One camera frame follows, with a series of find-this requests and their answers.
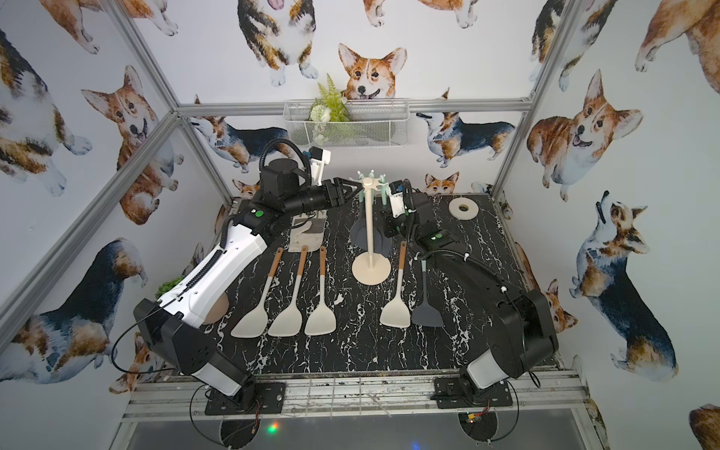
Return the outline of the cream slotted turner wooden handle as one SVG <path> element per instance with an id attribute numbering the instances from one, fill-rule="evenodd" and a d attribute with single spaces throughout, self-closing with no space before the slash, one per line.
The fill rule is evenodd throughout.
<path id="1" fill-rule="evenodd" d="M 405 329 L 411 324 L 411 313 L 401 298 L 406 253 L 407 242 L 403 241 L 399 248 L 399 272 L 397 272 L 396 292 L 381 311 L 380 323 L 383 326 Z"/>

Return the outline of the cream spatula wooden handle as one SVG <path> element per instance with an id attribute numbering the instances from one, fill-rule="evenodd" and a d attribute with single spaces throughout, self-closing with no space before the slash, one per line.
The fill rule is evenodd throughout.
<path id="1" fill-rule="evenodd" d="M 297 335 L 300 331 L 303 324 L 303 317 L 299 307 L 297 306 L 297 298 L 299 296 L 299 290 L 308 254 L 309 248 L 307 246 L 303 246 L 294 281 L 294 290 L 292 290 L 291 302 L 288 307 L 285 307 L 285 309 L 277 315 L 274 322 L 272 322 L 268 330 L 268 335 L 270 335 L 270 337 L 288 338 Z"/>

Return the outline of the grey spatula mint handle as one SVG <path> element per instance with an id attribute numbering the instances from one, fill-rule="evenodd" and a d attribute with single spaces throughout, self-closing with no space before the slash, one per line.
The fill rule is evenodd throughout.
<path id="1" fill-rule="evenodd" d="M 444 320 L 438 309 L 429 303 L 429 285 L 427 261 L 421 260 L 422 299 L 412 310 L 411 322 L 416 326 L 443 328 Z"/>

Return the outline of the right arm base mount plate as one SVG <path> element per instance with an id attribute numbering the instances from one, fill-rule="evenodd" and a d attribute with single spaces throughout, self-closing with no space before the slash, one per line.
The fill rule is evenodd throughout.
<path id="1" fill-rule="evenodd" d="M 497 382 L 489 388 L 476 387 L 465 376 L 436 378 L 430 396 L 439 409 L 510 407 L 513 396 L 505 382 Z"/>

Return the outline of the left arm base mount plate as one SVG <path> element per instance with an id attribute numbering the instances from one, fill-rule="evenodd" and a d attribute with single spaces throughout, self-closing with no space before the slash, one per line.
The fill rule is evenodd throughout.
<path id="1" fill-rule="evenodd" d="M 283 408 L 286 388 L 285 382 L 255 382 L 243 387 L 232 397 L 211 388 L 204 413 L 207 416 L 279 414 Z"/>

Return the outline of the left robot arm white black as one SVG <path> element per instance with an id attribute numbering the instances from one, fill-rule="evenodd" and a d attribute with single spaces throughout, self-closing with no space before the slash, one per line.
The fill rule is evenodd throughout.
<path id="1" fill-rule="evenodd" d="M 219 243 L 190 274 L 160 300 L 142 300 L 134 309 L 149 350 L 184 375 L 219 391 L 247 410 L 256 397 L 254 376 L 223 354 L 200 330 L 238 275 L 261 256 L 299 214 L 348 204 L 360 193 L 356 180 L 324 180 L 330 154 L 302 152 L 288 139 L 275 139 L 259 159 L 260 189 L 225 220 Z"/>

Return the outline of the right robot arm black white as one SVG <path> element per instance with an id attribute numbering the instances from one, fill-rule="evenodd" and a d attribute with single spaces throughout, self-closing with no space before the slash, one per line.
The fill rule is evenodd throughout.
<path id="1" fill-rule="evenodd" d="M 483 335 L 487 350 L 461 371 L 470 390 L 483 392 L 517 379 L 553 356 L 559 341 L 551 309 L 538 288 L 526 290 L 474 258 L 467 247 L 435 220 L 431 197 L 409 180 L 389 184 L 382 210 L 389 237 L 403 236 L 422 262 L 439 269 L 479 304 L 489 320 Z"/>

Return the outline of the cream spoon wooden handle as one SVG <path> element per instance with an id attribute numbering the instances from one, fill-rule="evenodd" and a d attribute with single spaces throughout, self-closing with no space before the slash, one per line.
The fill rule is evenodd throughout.
<path id="1" fill-rule="evenodd" d="M 264 288 L 262 289 L 262 294 L 258 305 L 254 309 L 250 310 L 245 316 L 243 316 L 242 319 L 238 322 L 238 324 L 234 327 L 234 329 L 231 331 L 232 338 L 255 339 L 260 337 L 264 333 L 264 330 L 266 330 L 266 326 L 268 323 L 266 298 L 273 284 L 273 280 L 277 273 L 279 263 L 281 262 L 283 252 L 284 249 L 282 247 L 279 247 L 276 250 L 273 262 L 271 264 L 265 281 Z"/>

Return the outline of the grey turner mint handle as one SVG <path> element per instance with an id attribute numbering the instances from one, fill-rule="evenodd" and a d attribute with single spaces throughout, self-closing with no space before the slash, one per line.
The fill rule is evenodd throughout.
<path id="1" fill-rule="evenodd" d="M 380 182 L 378 185 L 382 198 L 382 206 L 388 205 L 388 183 Z"/>

